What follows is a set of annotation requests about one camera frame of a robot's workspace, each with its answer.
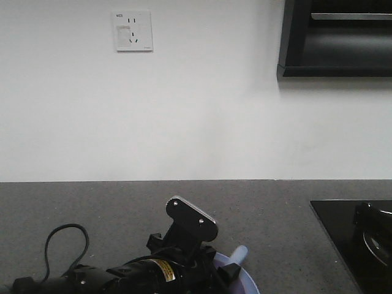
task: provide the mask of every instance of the black cable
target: black cable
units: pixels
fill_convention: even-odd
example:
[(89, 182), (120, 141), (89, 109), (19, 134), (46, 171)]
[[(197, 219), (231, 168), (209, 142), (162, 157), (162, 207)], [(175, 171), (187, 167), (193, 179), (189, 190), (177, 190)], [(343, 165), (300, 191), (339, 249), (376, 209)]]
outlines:
[(83, 235), (85, 236), (85, 239), (86, 239), (85, 249), (79, 255), (79, 257), (76, 258), (76, 260), (69, 266), (69, 271), (73, 270), (78, 265), (78, 262), (83, 258), (83, 256), (87, 252), (88, 246), (90, 245), (90, 239), (89, 239), (89, 236), (88, 236), (86, 229), (82, 225), (66, 224), (66, 225), (61, 225), (60, 227), (55, 228), (53, 231), (51, 231), (51, 233), (49, 234), (47, 241), (45, 243), (44, 257), (45, 257), (45, 265), (47, 267), (47, 273), (46, 273), (44, 279), (41, 281), (41, 284), (43, 282), (45, 282), (49, 278), (49, 275), (50, 275), (50, 268), (49, 268), (49, 261), (48, 261), (48, 246), (49, 246), (49, 242), (51, 240), (51, 237), (53, 237), (53, 235), (55, 233), (57, 233), (58, 231), (64, 230), (65, 228), (77, 228), (77, 229), (81, 230), (81, 232), (83, 233)]

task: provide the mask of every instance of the black cabinet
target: black cabinet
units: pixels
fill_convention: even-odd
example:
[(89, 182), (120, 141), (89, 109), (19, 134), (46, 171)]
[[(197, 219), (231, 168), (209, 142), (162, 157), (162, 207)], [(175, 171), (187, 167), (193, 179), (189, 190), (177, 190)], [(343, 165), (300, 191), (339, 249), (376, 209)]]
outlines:
[(392, 1), (286, 0), (277, 74), (392, 76)]

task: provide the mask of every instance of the yellow warning label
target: yellow warning label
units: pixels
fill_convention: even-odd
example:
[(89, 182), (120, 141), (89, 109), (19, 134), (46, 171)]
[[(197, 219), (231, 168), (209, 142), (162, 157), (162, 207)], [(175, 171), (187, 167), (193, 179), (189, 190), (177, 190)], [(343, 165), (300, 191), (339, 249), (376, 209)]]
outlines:
[(176, 279), (173, 268), (170, 266), (169, 262), (161, 259), (150, 259), (150, 261), (156, 263), (156, 265), (160, 267), (165, 276), (166, 282), (171, 282)]

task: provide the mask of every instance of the electrical socket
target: electrical socket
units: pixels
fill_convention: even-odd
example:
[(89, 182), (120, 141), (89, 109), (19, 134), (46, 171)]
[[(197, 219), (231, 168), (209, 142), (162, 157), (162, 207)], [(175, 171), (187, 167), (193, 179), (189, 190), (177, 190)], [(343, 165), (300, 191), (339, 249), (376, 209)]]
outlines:
[(117, 51), (153, 51), (153, 31), (149, 10), (113, 12)]

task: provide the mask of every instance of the gray countertop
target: gray countertop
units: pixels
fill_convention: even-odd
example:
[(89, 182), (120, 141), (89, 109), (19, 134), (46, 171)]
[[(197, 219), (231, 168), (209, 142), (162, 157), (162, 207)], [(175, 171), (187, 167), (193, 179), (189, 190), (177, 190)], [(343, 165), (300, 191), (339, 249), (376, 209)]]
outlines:
[[(359, 293), (309, 201), (390, 199), (391, 188), (387, 180), (0, 183), (0, 284), (41, 279), (45, 239), (69, 222), (90, 234), (84, 264), (108, 268), (146, 255), (149, 234), (171, 224), (166, 201), (181, 195), (217, 219), (219, 252), (249, 248), (243, 266), (263, 294)], [(65, 271), (83, 244), (76, 230), (56, 235), (51, 274)]]

